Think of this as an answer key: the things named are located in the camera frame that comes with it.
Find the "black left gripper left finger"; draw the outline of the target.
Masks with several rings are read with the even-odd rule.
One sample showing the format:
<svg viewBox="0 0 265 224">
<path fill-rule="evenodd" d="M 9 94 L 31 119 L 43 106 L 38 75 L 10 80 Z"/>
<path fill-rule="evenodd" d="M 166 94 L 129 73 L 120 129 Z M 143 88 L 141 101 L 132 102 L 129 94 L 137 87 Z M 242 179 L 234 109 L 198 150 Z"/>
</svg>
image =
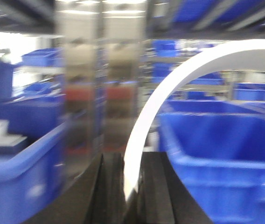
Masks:
<svg viewBox="0 0 265 224">
<path fill-rule="evenodd" d="M 74 184 L 27 224 L 124 223 L 123 158 L 98 154 Z"/>
</svg>

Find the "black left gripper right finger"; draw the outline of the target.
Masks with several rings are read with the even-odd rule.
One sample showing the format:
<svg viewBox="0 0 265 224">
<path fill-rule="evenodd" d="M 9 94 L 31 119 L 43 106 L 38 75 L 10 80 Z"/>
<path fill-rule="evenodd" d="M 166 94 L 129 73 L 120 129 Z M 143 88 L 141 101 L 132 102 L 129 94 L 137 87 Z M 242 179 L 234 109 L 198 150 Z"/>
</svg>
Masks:
<svg viewBox="0 0 265 224">
<path fill-rule="evenodd" d="M 212 220 L 174 172 L 165 153 L 145 152 L 138 178 L 125 187 L 125 224 L 211 224 Z"/>
</svg>

